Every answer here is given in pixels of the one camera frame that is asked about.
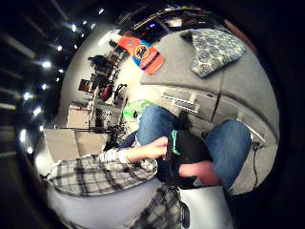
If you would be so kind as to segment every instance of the green strap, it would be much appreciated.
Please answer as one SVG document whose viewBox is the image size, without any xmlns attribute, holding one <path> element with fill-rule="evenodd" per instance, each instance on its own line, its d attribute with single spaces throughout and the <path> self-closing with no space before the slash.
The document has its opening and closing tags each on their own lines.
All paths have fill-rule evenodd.
<svg viewBox="0 0 305 229">
<path fill-rule="evenodd" d="M 175 141 L 177 139 L 177 131 L 176 130 L 172 131 L 172 138 L 173 138 L 173 153 L 180 156 L 180 153 L 175 149 Z"/>
</svg>

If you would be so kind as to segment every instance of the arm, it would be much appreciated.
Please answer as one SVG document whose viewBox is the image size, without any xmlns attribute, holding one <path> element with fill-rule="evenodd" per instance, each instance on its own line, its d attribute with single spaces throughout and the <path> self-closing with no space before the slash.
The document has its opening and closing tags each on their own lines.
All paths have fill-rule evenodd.
<svg viewBox="0 0 305 229">
<path fill-rule="evenodd" d="M 121 162 L 135 163 L 141 159 L 156 159 L 165 156 L 167 150 L 168 139 L 164 136 L 158 138 L 152 143 L 140 147 L 128 149 L 110 149 L 100 154 L 99 159 L 102 162 Z"/>
<path fill-rule="evenodd" d="M 167 145 L 168 139 L 162 136 L 148 145 L 129 148 L 127 150 L 127 159 L 130 163 L 135 163 L 145 158 L 159 158 L 166 154 Z"/>
</svg>

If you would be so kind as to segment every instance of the room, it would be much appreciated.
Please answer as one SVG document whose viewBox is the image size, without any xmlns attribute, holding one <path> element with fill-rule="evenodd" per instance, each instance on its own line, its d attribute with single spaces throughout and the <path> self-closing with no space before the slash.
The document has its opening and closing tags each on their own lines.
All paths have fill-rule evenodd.
<svg viewBox="0 0 305 229">
<path fill-rule="evenodd" d="M 16 148 L 27 161 L 39 201 L 51 218 L 63 228 L 239 228 L 245 222 L 251 211 L 240 215 L 230 199 L 260 189 L 274 167 L 281 138 L 269 62 L 246 30 L 196 1 L 118 6 L 100 1 L 32 0 L 29 5 L 18 4 L 18 8 L 7 5 L 15 14 L 1 29 L 1 52 L 8 57 L 1 60 L 1 73 L 12 80 L 4 80 L 0 92 L 7 101 L 5 109 L 18 111 L 17 118 L 9 120 L 16 132 Z M 30 36 L 23 34 L 28 30 Z M 12 60 L 21 63 L 17 69 Z M 217 157 L 209 136 L 228 121 L 247 130 L 247 150 L 239 167 L 233 165 L 230 185 L 218 172 L 216 185 L 204 184 L 197 176 L 192 179 L 189 199 L 188 188 L 176 184 L 178 198 L 170 179 L 157 176 L 157 168 L 162 168 L 159 160 L 153 158 L 147 165 L 151 158 L 141 158 L 123 166 L 135 170 L 126 187 L 118 184 L 107 191 L 102 186 L 112 176 L 105 172 L 112 164 L 101 165 L 99 160 L 105 154 L 114 152 L 120 157 L 123 152 L 130 163 L 124 150 L 144 147 L 140 132 L 149 128 L 143 123 L 150 116 L 145 111 L 155 107 L 178 118 L 192 139 L 207 145 L 213 171 Z M 176 132 L 182 137 L 179 129 Z M 171 165 L 177 135 L 172 132 L 166 138 L 163 159 Z M 177 143 L 178 150 L 182 143 Z M 235 157 L 227 160 L 225 167 L 234 164 Z M 79 161 L 88 163 L 81 165 L 87 166 L 84 170 Z M 66 164 L 74 167 L 60 171 Z M 146 177 L 133 174 L 140 169 Z M 92 177 L 86 180 L 91 170 Z M 103 173 L 101 180 L 95 177 Z M 122 182 L 123 174 L 118 175 Z M 143 214 L 158 199 L 158 191 L 168 195 L 163 197 L 169 199 L 166 204 L 175 199 L 172 210 L 159 213 L 163 217 L 158 222 L 146 221 L 153 218 L 153 213 Z"/>
</svg>

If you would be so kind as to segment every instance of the plaid shirt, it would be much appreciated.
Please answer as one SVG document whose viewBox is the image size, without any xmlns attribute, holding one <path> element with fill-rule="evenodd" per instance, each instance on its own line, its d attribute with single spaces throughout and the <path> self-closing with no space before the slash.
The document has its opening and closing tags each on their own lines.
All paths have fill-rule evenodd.
<svg viewBox="0 0 305 229">
<path fill-rule="evenodd" d="M 45 181 L 61 193 L 75 197 L 96 197 L 131 188 L 156 174 L 154 159 L 133 164 L 119 162 L 118 154 L 123 150 L 111 149 L 98 156 L 58 161 Z M 105 154 L 111 154 L 111 160 Z M 69 228 L 85 228 L 63 216 L 59 217 Z M 181 228 L 180 202 L 176 190 L 162 184 L 143 212 L 117 227 L 120 228 Z"/>
</svg>

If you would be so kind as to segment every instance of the black object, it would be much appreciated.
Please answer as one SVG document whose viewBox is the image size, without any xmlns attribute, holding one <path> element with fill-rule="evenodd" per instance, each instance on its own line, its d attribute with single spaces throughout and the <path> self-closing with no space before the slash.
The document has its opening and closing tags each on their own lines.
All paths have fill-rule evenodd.
<svg viewBox="0 0 305 229">
<path fill-rule="evenodd" d="M 90 81 L 96 85 L 98 85 L 100 88 L 106 88 L 108 84 L 110 84 L 110 80 L 105 77 L 102 74 L 91 74 Z"/>
<path fill-rule="evenodd" d="M 179 175 L 181 164 L 213 161 L 204 141 L 186 130 L 172 131 L 169 136 L 166 160 L 170 162 L 167 183 L 181 189 L 195 188 L 193 182 L 196 179 L 196 177 L 181 177 Z"/>
<path fill-rule="evenodd" d="M 94 57 L 88 57 L 88 60 L 94 65 L 103 66 L 107 63 L 107 58 L 104 55 L 95 55 Z"/>
</svg>

